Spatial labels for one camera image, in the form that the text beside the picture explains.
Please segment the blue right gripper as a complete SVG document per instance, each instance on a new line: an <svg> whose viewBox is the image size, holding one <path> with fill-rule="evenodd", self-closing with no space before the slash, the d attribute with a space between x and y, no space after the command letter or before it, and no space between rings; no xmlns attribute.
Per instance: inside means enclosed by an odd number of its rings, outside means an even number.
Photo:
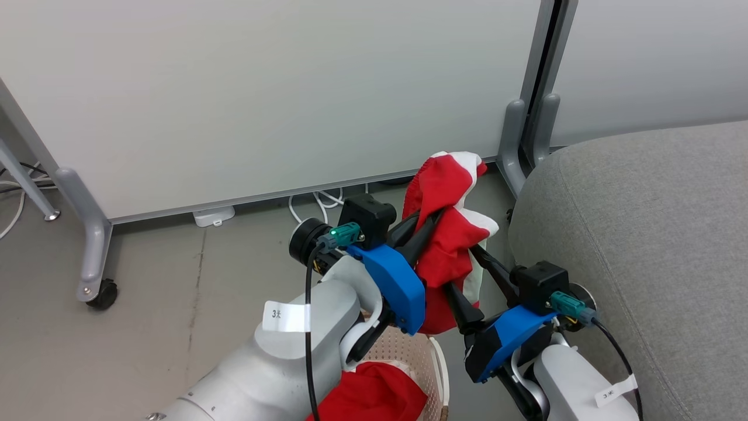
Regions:
<svg viewBox="0 0 748 421"><path fill-rule="evenodd" d="M473 383L483 383L536 331L558 316L558 312L551 310L545 314L537 314L526 306L519 305L520 299L511 282L510 270L479 244L472 246L470 253L478 266L494 279L507 299L507 306L513 307L489 320L485 327L483 312L465 298L457 285L453 282L443 285L456 327L465 336L466 373Z"/></svg>

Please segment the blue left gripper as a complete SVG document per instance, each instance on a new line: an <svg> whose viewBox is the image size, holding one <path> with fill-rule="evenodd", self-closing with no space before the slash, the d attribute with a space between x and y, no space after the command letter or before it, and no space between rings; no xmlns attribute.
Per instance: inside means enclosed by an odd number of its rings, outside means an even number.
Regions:
<svg viewBox="0 0 748 421"><path fill-rule="evenodd" d="M419 229L420 213L407 216L388 232L388 246L371 250L355 245L347 248L348 255L361 261L379 288L394 313L396 327L410 336L416 335L425 321L425 287L412 268L430 245L444 211L442 208L428 215ZM408 261L397 250L408 250Z"/></svg>

